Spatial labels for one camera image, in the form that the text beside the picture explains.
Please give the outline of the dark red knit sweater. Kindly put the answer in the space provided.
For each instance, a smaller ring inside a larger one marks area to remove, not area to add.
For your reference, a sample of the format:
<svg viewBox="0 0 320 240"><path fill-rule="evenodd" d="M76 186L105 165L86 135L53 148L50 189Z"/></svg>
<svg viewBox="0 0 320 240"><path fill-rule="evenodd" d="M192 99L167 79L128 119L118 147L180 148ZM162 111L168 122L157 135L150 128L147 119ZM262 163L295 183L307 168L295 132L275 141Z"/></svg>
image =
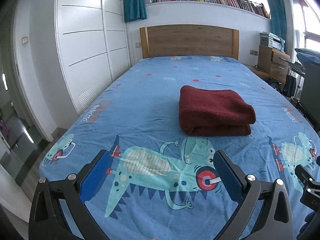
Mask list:
<svg viewBox="0 0 320 240"><path fill-rule="evenodd" d="M180 89L179 123L191 136L247 136L256 122L254 108L233 90Z"/></svg>

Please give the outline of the teal left curtain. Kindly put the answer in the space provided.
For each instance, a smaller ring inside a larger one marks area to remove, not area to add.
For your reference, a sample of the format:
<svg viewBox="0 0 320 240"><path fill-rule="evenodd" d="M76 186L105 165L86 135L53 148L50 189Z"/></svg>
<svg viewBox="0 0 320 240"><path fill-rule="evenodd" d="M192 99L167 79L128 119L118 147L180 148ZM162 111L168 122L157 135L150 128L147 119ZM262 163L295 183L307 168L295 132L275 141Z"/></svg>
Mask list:
<svg viewBox="0 0 320 240"><path fill-rule="evenodd" d="M147 12L144 0L124 0L124 21L146 20Z"/></svg>

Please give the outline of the wooden headboard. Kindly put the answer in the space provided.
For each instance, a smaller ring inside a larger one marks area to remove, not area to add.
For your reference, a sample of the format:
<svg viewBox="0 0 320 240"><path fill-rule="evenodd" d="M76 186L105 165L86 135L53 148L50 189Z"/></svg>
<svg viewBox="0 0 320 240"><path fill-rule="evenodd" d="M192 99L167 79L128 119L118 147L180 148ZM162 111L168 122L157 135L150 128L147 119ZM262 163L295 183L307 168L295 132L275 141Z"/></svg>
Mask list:
<svg viewBox="0 0 320 240"><path fill-rule="evenodd" d="M141 27L143 58L163 56L225 56L239 58L239 31L198 24Z"/></svg>

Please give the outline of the blue dinosaur bed sheet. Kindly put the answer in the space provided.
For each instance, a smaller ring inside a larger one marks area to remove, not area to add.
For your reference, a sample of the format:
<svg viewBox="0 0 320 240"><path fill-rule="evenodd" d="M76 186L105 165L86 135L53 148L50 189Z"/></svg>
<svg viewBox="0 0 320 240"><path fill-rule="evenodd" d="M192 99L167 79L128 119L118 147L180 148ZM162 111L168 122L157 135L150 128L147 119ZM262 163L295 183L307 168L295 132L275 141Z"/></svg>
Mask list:
<svg viewBox="0 0 320 240"><path fill-rule="evenodd" d="M180 90L234 91L255 111L245 136L195 137L179 124ZM40 164L50 181L78 173L101 151L110 163L90 179L85 205L110 239L214 239L237 203L218 181L223 150L245 174L284 182L293 239L310 209L300 202L302 165L319 179L319 136L297 109L230 57L143 59L93 102Z"/></svg>

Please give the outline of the dark chair with blue cushion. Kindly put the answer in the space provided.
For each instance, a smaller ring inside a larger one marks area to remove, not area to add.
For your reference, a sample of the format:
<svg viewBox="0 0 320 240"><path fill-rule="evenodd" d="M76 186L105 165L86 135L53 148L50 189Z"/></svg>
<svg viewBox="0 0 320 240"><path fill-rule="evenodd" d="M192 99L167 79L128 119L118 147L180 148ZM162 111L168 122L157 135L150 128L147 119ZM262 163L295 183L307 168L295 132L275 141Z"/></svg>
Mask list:
<svg viewBox="0 0 320 240"><path fill-rule="evenodd" d="M297 59L304 68L304 83L296 108L319 132L319 51L295 48Z"/></svg>

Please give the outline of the wall power socket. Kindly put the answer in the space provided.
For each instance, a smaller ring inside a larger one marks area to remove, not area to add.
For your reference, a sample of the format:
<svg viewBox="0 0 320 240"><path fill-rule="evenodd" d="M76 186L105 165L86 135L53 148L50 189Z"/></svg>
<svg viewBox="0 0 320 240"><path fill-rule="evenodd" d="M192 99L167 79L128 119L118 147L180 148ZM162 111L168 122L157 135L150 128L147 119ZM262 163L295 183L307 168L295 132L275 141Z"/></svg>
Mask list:
<svg viewBox="0 0 320 240"><path fill-rule="evenodd" d="M258 56L258 51L256 51L256 50L250 50L249 53L251 55Z"/></svg>

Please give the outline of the wooden drawer nightstand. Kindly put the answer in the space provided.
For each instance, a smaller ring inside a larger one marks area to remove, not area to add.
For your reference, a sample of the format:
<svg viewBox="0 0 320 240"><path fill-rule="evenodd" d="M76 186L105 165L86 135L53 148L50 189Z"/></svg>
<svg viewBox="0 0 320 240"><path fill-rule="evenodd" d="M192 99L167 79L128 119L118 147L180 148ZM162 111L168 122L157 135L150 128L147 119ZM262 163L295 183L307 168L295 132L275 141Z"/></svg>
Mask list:
<svg viewBox="0 0 320 240"><path fill-rule="evenodd" d="M290 55L277 49L259 46L258 68L270 74L271 77L285 82L289 71Z"/></svg>

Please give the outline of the black bag on floor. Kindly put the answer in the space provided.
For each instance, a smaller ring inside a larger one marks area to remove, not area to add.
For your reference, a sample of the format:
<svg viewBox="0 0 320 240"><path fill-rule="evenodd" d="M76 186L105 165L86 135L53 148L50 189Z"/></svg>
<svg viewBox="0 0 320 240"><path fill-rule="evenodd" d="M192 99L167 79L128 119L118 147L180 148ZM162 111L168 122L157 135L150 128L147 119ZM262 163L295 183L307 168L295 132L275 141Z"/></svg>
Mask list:
<svg viewBox="0 0 320 240"><path fill-rule="evenodd" d="M287 98L294 96L296 91L297 79L295 77L294 72L290 72L289 75L286 76L286 82L283 88L283 95Z"/></svg>

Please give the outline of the teal right curtain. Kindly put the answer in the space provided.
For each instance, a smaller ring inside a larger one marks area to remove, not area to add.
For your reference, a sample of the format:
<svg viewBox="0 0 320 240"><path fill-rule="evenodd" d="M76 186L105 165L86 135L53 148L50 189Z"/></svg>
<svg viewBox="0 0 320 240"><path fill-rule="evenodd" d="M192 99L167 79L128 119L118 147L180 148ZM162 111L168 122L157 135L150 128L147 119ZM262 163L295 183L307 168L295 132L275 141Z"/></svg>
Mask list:
<svg viewBox="0 0 320 240"><path fill-rule="evenodd" d="M267 0L271 14L272 33L286 39L286 12L284 0Z"/></svg>

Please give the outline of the white wall light switch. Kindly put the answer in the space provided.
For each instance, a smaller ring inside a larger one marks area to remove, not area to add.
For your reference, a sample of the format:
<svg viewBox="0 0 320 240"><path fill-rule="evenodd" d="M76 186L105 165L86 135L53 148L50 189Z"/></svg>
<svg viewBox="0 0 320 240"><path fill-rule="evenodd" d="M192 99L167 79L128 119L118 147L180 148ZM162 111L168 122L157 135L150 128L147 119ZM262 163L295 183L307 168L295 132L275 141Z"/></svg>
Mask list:
<svg viewBox="0 0 320 240"><path fill-rule="evenodd" d="M29 42L29 38L27 36L22 38L22 45L25 45Z"/></svg>

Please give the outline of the teal curtain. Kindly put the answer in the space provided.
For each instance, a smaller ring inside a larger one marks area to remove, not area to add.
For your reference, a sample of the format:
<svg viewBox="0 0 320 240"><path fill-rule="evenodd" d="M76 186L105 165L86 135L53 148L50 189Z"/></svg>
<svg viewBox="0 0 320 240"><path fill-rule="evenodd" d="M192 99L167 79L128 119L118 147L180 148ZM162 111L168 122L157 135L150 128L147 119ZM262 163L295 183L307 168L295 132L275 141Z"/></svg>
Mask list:
<svg viewBox="0 0 320 240"><path fill-rule="evenodd" d="M124 0L124 21L146 20L147 12L144 0Z"/></svg>
<svg viewBox="0 0 320 240"><path fill-rule="evenodd" d="M272 33L286 39L286 12L284 0L267 0L271 14Z"/></svg>

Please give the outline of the grey storage box stack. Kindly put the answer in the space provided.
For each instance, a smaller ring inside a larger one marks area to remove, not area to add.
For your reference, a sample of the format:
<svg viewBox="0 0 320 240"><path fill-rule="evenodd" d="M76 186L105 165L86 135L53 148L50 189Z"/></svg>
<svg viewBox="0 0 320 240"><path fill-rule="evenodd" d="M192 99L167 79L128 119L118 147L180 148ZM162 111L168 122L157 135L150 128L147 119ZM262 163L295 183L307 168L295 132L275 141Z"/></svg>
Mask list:
<svg viewBox="0 0 320 240"><path fill-rule="evenodd" d="M273 33L260 33L260 45L270 48L275 48L281 52L285 50L285 40Z"/></svg>

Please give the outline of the white sliding wardrobe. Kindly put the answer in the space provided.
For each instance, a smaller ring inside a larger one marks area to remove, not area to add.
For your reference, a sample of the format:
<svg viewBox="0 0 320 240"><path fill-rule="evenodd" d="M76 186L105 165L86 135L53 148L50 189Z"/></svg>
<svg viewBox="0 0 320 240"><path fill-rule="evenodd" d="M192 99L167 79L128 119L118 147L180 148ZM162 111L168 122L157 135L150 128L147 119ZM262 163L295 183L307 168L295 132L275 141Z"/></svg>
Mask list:
<svg viewBox="0 0 320 240"><path fill-rule="evenodd" d="M66 86L81 114L130 68L123 0L55 0L55 34Z"/></svg>

